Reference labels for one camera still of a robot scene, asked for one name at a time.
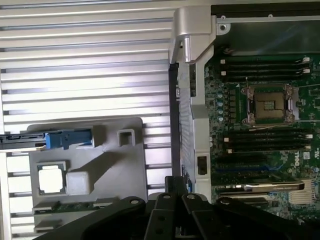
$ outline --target black plastic part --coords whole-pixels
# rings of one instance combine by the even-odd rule
[[[218,18],[296,17],[320,15],[320,2],[281,2],[212,5],[211,15]]]
[[[175,178],[173,176],[166,176],[164,178],[164,184],[165,184],[165,192],[166,193],[175,193],[176,192]]]
[[[277,239],[285,240],[310,240],[312,232],[305,231],[303,226],[297,225],[294,221],[284,219],[260,210],[254,206],[250,206],[238,200],[222,197],[216,201],[216,205],[224,211],[224,216],[230,221],[229,224],[234,225],[236,228],[243,228],[244,223],[252,222],[255,227],[259,228],[264,226],[264,233],[277,234]]]
[[[198,156],[197,157],[197,166],[198,166],[198,174],[199,175],[208,174],[207,157],[206,156]]]
[[[173,176],[181,176],[179,102],[177,101],[178,68],[179,65],[177,63],[170,64],[169,68],[170,137]]]
[[[160,194],[152,210],[144,240],[173,240],[175,238],[175,209],[177,196]]]
[[[279,207],[279,201],[272,201],[271,203],[273,208],[278,208]]]
[[[182,201],[190,217],[187,224],[188,229],[194,231],[192,234],[201,235],[204,240],[231,239],[226,227],[208,202],[196,194],[185,194]]]
[[[264,154],[228,154],[219,156],[215,160],[218,164],[234,164],[234,163],[266,163],[268,158]]]
[[[100,210],[72,221],[58,229],[37,237],[37,240],[91,240],[108,236],[109,239],[128,239],[130,223],[138,213],[143,213],[146,203],[130,196]]]

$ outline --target pcie slot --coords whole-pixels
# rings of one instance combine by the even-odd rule
[[[287,192],[303,190],[305,183],[300,180],[286,182],[261,182],[230,185],[228,187],[219,187],[216,192],[219,195],[240,195],[240,194],[258,194],[270,192]]]
[[[262,154],[243,154],[241,156],[236,154],[228,154],[217,157],[215,162],[218,164],[235,164],[235,163],[250,163],[250,164],[258,164],[258,163],[266,163],[267,157]]]
[[[268,145],[268,146],[228,146],[226,152],[228,154],[234,153],[257,153],[257,152],[274,152],[274,151],[300,151],[300,150],[310,150],[310,145],[306,144],[297,144],[297,145]]]

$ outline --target heatsink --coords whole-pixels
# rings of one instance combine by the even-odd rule
[[[291,191],[289,193],[289,202],[293,205],[314,204],[315,183],[311,179],[303,179],[304,190]]]

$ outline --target ram slot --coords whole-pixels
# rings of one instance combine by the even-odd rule
[[[261,60],[254,58],[252,61],[237,61],[237,57],[220,60],[220,68],[226,70],[245,70],[245,69],[300,69],[310,66],[310,58],[304,57],[296,60]]]
[[[230,139],[225,142],[227,145],[238,145],[238,144],[250,144],[250,145],[260,145],[260,144],[283,144],[283,143],[297,143],[306,142],[310,143],[309,138],[305,137],[264,137],[264,138],[248,138],[248,139]]]
[[[304,74],[274,74],[274,75],[250,75],[243,74],[229,76],[228,72],[221,73],[222,81],[225,83],[243,83],[243,82],[281,82],[281,81],[301,81]]]
[[[232,82],[275,82],[302,80],[304,75],[310,73],[310,58],[297,60],[261,60],[238,61],[222,59],[220,61],[222,81]]]
[[[273,128],[262,130],[230,131],[224,136],[224,141],[257,138],[313,138],[313,130],[308,128]]]

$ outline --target motherboard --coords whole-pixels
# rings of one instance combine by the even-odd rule
[[[204,71],[212,201],[320,219],[320,54],[228,54]]]

